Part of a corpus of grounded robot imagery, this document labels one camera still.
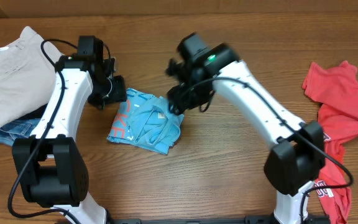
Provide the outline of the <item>light blue t-shirt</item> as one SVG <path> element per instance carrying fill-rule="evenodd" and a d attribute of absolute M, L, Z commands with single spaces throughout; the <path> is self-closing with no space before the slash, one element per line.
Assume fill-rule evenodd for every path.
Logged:
<path fill-rule="evenodd" d="M 181 135 L 184 116 L 168 110 L 168 100 L 133 88 L 126 90 L 127 100 L 119 105 L 107 140 L 130 144 L 160 154 Z"/>

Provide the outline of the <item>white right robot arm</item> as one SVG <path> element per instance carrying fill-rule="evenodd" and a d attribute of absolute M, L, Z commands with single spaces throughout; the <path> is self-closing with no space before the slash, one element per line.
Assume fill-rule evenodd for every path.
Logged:
<path fill-rule="evenodd" d="M 236 106 L 259 132 L 270 150 L 265 176 L 277 191 L 270 215 L 246 216 L 244 223 L 329 223 L 327 216 L 307 212 L 307 190 L 314 186 L 325 158 L 323 130 L 313 121 L 306 124 L 286 110 L 251 74 L 245 61 L 227 44 L 211 49 L 192 33 L 177 47 L 182 57 L 170 59 L 167 75 L 179 84 L 168 91 L 168 109 L 173 114 L 208 109 L 219 94 Z"/>

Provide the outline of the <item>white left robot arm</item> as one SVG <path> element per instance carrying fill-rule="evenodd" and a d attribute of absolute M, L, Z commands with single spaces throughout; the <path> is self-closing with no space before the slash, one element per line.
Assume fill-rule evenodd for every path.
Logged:
<path fill-rule="evenodd" d="M 108 209 L 89 192 L 89 173 L 76 146 L 76 132 L 86 103 L 99 110 L 127 100 L 116 59 L 93 35 L 82 35 L 76 52 L 47 60 L 56 74 L 46 109 L 27 138 L 12 146 L 17 178 L 7 200 L 9 213 L 32 218 L 53 212 L 70 223 L 113 223 Z"/>

